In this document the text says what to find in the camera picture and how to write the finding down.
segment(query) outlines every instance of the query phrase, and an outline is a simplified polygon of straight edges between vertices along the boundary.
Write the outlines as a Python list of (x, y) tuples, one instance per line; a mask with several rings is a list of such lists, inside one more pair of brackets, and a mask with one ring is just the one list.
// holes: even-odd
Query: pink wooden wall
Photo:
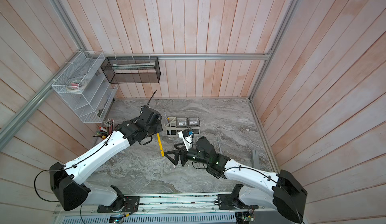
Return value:
[[(0, 128), (76, 50), (49, 0), (0, 0)], [(2, 223), (51, 221), (57, 203), (36, 196), (34, 178), (92, 148), (96, 127), (82, 123), (57, 95), (48, 97), (0, 152)], [(55, 200), (47, 172), (36, 185), (43, 198)]]
[(253, 103), (310, 223), (386, 223), (386, 0), (302, 0)]
[[(291, 0), (61, 0), (88, 50), (264, 53)], [(161, 61), (157, 84), (119, 84), (117, 97), (249, 96), (256, 60)]]

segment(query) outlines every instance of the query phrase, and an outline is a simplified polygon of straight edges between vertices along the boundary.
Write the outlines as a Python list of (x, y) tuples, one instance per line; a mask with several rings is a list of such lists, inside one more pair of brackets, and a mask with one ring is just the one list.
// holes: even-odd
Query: gray marble surface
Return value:
[[(146, 103), (147, 100), (119, 100), (113, 104), (108, 118), (116, 123), (132, 119)], [(248, 99), (152, 100), (150, 107), (159, 111), (162, 118), (165, 115), (199, 117), (201, 133), (195, 135), (195, 140), (205, 136), (217, 152), (220, 152), (220, 145), (223, 155), (248, 166), (252, 166), (251, 149), (256, 149), (260, 169), (272, 169)], [(160, 137), (164, 151), (173, 150), (174, 144), (182, 142), (178, 137), (167, 137), (165, 130)], [(115, 185), (124, 194), (227, 192), (237, 183), (217, 179), (204, 169), (195, 169), (190, 161), (184, 167), (179, 164), (174, 169), (173, 164), (161, 156), (156, 138), (145, 146), (136, 143), (116, 154), (87, 181), (103, 186)]]

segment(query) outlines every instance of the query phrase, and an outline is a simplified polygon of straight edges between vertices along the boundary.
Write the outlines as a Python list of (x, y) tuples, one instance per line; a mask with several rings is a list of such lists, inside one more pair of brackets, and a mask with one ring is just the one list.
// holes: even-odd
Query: black wire mesh basket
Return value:
[(110, 83), (158, 83), (158, 57), (107, 57), (101, 65)]

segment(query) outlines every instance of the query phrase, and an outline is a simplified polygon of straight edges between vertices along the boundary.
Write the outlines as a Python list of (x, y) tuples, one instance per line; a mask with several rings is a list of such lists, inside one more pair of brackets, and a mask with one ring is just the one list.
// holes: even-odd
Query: metal mounting plate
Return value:
[(220, 210), (235, 210), (236, 207), (233, 206), (232, 198), (230, 194), (221, 194), (217, 196), (219, 200), (219, 209)]
[[(127, 207), (125, 212), (137, 212), (138, 211), (138, 205), (139, 205), (139, 196), (125, 196), (125, 203), (124, 205)], [(99, 205), (98, 213), (111, 213), (113, 212), (110, 207), (106, 207), (104, 205)]]

